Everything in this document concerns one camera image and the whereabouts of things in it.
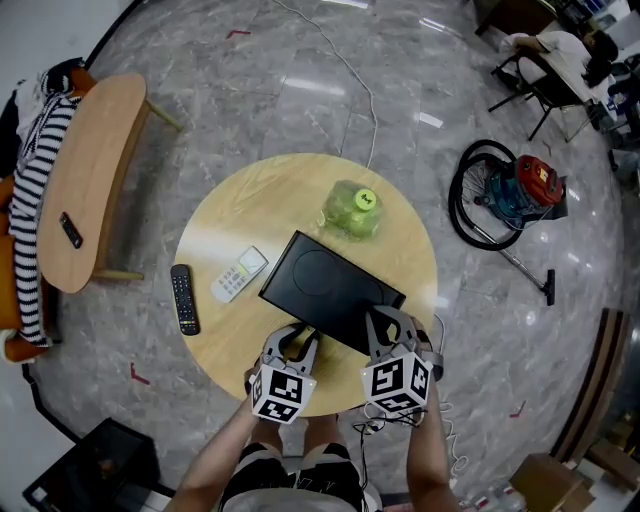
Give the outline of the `large orange cushion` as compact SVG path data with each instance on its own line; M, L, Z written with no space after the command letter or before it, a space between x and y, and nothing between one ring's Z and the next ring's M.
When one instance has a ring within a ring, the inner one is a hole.
M14 237L0 236L0 329L22 328L14 270Z

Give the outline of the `round wooden table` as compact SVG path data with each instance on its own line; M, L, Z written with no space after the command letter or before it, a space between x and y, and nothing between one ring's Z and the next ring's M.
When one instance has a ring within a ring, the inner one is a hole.
M376 192L384 216L370 239L354 240L319 225L320 210L340 180ZM267 337L277 329L303 323L259 297L288 242L301 231L406 295L399 310L429 321L437 292L435 257L414 208L384 178L353 162L320 154L291 154L254 163L218 185L189 221L179 244L177 264L189 267L200 333L186 336L198 364L234 397L249 398L249 379L261 363L297 370L306 329L285 349L282 359L263 360ZM212 282L250 246L268 265L230 303L215 299ZM310 373L317 384L298 416L340 413L366 403L360 371L371 361L320 333Z

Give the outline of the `person's right forearm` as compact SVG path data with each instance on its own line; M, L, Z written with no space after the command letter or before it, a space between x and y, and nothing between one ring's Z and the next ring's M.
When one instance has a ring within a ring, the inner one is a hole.
M429 384L427 411L411 432L407 485L414 512L460 512L451 490L449 456L435 381Z

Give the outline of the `person's left forearm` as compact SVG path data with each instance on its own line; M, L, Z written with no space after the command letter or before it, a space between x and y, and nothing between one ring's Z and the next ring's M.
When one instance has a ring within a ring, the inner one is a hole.
M196 456L164 512L211 512L257 422L245 399Z

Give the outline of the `cardboard box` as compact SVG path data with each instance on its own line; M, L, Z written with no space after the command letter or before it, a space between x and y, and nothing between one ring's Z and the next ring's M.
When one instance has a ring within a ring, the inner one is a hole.
M509 482L528 512L586 512L595 502L584 480L547 454L528 455Z

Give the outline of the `dark wooden desk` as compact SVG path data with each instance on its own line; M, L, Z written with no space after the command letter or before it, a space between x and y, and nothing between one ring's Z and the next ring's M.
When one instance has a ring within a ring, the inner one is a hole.
M546 0L473 0L478 14L477 36L489 27L505 34L536 35L557 20Z

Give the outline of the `large black case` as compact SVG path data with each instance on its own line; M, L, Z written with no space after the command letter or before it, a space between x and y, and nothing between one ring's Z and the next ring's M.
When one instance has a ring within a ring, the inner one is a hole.
M22 495L39 512L141 512L159 479L154 441L108 418Z

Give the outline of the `striped knitted blanket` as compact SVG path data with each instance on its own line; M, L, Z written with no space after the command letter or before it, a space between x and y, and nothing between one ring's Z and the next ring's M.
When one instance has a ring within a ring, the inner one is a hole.
M44 192L79 100L73 96L73 61L38 74L47 98L21 145L9 201L9 234L14 237L14 270L22 328L19 335L37 348L52 345L44 327L41 273L36 255Z

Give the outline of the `green plastic bottle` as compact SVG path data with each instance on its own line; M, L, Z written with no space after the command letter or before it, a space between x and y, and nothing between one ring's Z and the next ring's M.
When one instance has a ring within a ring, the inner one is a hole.
M354 240L372 238L384 216L383 202L372 189L354 181L334 183L320 210L320 226Z

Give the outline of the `person's left leg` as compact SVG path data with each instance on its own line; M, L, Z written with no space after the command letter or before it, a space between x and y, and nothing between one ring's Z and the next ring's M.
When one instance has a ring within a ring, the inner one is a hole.
M279 423L260 419L253 430L252 441L267 444L278 452L282 452L283 442L279 430Z

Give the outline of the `white cloth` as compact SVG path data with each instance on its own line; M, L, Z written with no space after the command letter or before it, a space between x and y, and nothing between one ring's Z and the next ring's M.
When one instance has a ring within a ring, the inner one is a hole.
M46 98L39 75L26 79L17 86L14 99L18 110L16 133L22 143L27 140L34 121L44 108Z

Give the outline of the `person's leg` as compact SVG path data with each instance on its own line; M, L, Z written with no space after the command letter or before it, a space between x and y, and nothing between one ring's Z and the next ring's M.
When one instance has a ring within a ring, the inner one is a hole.
M253 430L252 441L267 444L278 452L282 452L283 442L279 430L279 423L260 419Z
M312 450L325 444L344 443L338 424L337 414L309 417L304 434L303 455L306 456Z

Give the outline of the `red vacuum cleaner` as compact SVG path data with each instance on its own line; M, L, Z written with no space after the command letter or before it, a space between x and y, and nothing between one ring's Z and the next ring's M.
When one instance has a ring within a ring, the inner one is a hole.
M483 194L474 198L509 229L568 216L566 177L537 157L523 155L512 162L488 163Z

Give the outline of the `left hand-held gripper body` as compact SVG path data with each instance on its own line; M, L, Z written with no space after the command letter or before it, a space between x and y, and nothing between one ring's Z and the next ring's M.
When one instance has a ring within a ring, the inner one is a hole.
M252 414L260 419L290 425L306 408L316 380L285 365L278 369L261 363L249 379Z

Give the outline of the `black box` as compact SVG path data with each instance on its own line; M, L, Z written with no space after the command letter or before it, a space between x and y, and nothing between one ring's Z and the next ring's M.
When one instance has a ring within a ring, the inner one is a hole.
M406 295L301 231L288 242L259 297L320 333L369 354L365 312L400 308Z

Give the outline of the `black chair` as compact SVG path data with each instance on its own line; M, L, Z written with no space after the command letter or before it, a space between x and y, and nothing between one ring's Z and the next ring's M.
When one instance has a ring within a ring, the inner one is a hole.
M534 82L529 82L524 78L520 61L525 58L534 62L544 71L542 78ZM513 92L506 99L490 107L489 112L497 110L518 97L524 96L526 101L535 97L543 110L543 116L529 135L529 141L534 139L553 110L562 110L569 107L584 107L588 109L588 104L597 104L601 100L598 90L588 88L582 78L574 81L572 76L566 78L562 75L560 68L549 59L549 53L538 53L530 48L519 48L514 54L496 66L491 71L491 75L503 80L506 77L503 69L511 62L516 64L518 85L507 81L506 84Z

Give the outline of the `white remote control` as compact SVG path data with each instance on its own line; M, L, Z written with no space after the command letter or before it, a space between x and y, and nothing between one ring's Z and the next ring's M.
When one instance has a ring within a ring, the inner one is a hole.
M222 303L230 303L267 265L265 256L255 246L250 246L212 282L212 296Z

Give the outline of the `person's right leg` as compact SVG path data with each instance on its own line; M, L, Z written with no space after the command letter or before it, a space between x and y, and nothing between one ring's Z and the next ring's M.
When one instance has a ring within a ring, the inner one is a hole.
M338 424L337 414L309 417L304 434L303 455L306 456L312 450L325 444L344 443Z

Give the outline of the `black remote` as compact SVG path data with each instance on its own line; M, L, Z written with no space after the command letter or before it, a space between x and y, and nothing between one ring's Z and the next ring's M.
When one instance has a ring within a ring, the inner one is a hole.
M79 249L83 244L83 238L66 212L61 213L59 223L73 248Z

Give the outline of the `dark blanket with white stripes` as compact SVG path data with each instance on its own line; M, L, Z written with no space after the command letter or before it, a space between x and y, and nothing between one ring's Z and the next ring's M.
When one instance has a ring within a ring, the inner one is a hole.
M0 180L14 172L24 132L30 125L26 112L20 114L16 96L13 91L0 114Z

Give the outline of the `person's black shorts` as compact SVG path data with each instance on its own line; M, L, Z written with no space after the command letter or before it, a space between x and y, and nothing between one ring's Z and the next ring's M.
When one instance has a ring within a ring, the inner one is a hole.
M257 489L293 488L340 498L363 512L363 490L357 468L346 447L325 444L303 457L290 474L273 447L251 443L243 449L238 467L220 498L219 511L234 496Z

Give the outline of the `brown wooden platform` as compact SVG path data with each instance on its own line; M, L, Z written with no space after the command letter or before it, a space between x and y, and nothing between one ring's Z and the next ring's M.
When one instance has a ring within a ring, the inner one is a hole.
M593 444L622 372L629 324L625 312L603 309L583 383L550 452L557 461L579 462Z

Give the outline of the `vacuum wand with nozzle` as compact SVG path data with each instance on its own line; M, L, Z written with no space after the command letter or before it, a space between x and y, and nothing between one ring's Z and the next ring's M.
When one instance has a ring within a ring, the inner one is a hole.
M487 243L492 246L497 246L498 242L487 233L485 230L480 228L479 226L475 226L471 228L472 231L480 235ZM518 259L515 255L513 255L507 248L499 249L500 254L507 259L516 269L518 269L523 275L525 275L536 287L537 289L545 296L547 306L551 307L555 304L556 297L556 271L555 269L549 269L547 271L546 280L543 282L541 279L536 277L528 267L522 263L520 259Z

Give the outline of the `person's grey shirt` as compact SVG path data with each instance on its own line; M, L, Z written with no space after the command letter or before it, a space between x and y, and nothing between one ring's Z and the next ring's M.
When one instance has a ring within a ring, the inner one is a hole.
M257 489L229 499L221 512L358 512L346 501L293 488Z

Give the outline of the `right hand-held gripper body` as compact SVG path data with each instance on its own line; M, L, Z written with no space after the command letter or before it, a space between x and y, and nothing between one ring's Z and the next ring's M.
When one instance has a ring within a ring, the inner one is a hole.
M386 414L423 409L432 380L444 374L444 357L415 341L377 349L360 371L367 404Z

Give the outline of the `oval wooden table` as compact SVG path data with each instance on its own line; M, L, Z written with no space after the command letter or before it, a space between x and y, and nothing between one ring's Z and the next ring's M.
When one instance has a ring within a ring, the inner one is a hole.
M81 99L44 192L37 229L43 278L75 294L93 279L141 280L139 272L109 269L111 221L138 139L150 113L176 130L182 125L148 99L138 73L97 82ZM83 238L74 249L59 223L66 212Z

